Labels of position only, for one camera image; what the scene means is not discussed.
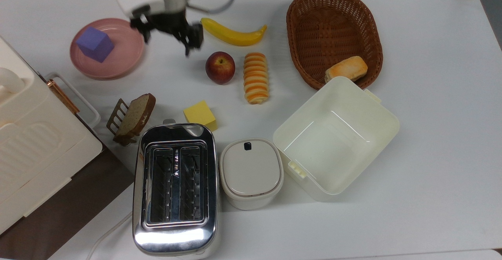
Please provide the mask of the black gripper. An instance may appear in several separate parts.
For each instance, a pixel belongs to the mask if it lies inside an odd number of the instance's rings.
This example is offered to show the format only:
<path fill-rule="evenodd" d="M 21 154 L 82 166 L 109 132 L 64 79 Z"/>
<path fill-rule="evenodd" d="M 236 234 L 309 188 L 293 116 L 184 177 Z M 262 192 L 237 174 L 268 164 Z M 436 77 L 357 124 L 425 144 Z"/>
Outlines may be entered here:
<path fill-rule="evenodd" d="M 130 26 L 143 35 L 146 44 L 148 44 L 151 31 L 154 29 L 171 34 L 183 43 L 186 57 L 189 57 L 192 50 L 199 50 L 203 43 L 202 24 L 188 24 L 186 11 L 143 15 L 142 17 L 130 19 Z"/>

